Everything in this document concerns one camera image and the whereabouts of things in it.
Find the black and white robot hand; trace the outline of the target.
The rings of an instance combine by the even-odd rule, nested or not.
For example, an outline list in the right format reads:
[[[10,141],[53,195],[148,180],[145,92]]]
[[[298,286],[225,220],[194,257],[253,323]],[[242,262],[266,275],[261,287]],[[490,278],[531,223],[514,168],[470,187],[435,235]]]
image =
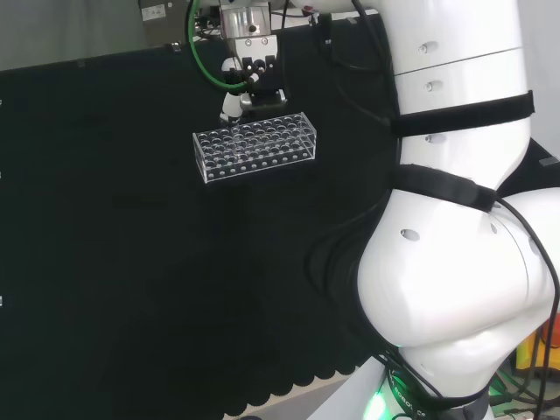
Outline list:
[[[287,102],[277,36],[229,38],[230,57],[221,65],[228,92],[220,122],[235,125],[257,113],[278,109]]]

